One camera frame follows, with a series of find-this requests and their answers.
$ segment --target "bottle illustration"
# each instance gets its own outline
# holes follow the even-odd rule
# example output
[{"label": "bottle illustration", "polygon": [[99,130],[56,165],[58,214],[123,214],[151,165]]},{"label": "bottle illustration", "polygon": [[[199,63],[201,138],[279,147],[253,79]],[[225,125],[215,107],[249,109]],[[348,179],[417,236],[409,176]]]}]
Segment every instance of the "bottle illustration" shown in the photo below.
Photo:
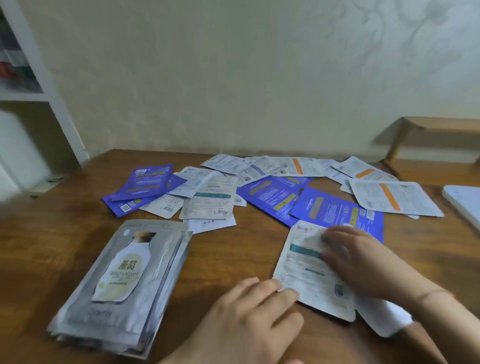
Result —
[{"label": "bottle illustration", "polygon": [[136,232],[132,241],[112,259],[98,281],[92,301],[125,301],[137,286],[150,261],[150,242],[155,232]]}]

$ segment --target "qr code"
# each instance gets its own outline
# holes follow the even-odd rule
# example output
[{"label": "qr code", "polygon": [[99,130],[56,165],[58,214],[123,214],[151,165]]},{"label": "qr code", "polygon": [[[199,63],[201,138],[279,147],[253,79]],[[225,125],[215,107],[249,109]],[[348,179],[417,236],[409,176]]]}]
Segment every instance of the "qr code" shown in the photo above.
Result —
[{"label": "qr code", "polygon": [[123,212],[127,212],[131,210],[130,206],[128,206],[127,204],[120,206],[120,208],[122,209]]}]

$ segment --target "hand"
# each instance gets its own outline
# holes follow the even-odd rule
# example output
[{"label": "hand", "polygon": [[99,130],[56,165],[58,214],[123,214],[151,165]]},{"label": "hand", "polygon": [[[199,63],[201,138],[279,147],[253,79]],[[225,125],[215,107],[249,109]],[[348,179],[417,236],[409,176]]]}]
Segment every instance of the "hand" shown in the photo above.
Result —
[{"label": "hand", "polygon": [[439,288],[363,230],[332,226],[322,239],[332,249],[325,262],[357,292],[408,311],[419,296]]},{"label": "hand", "polygon": [[161,364],[276,364],[303,326],[299,312],[274,326],[299,298],[292,289],[276,292],[281,288],[276,279],[243,280]]}]

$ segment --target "white notebook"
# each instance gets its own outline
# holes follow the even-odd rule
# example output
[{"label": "white notebook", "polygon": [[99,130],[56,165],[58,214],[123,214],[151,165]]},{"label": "white notebook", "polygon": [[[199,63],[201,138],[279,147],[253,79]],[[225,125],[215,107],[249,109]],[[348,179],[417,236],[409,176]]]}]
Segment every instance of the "white notebook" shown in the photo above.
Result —
[{"label": "white notebook", "polygon": [[480,230],[480,187],[445,186],[444,197]]}]

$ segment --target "stack of silver packets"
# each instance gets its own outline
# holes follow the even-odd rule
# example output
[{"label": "stack of silver packets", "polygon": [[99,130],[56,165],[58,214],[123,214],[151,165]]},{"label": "stack of silver packets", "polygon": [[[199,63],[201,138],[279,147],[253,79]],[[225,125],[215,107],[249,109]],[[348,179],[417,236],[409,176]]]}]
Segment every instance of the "stack of silver packets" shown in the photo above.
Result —
[{"label": "stack of silver packets", "polygon": [[48,331],[58,340],[146,359],[191,237],[182,222],[126,221]]}]

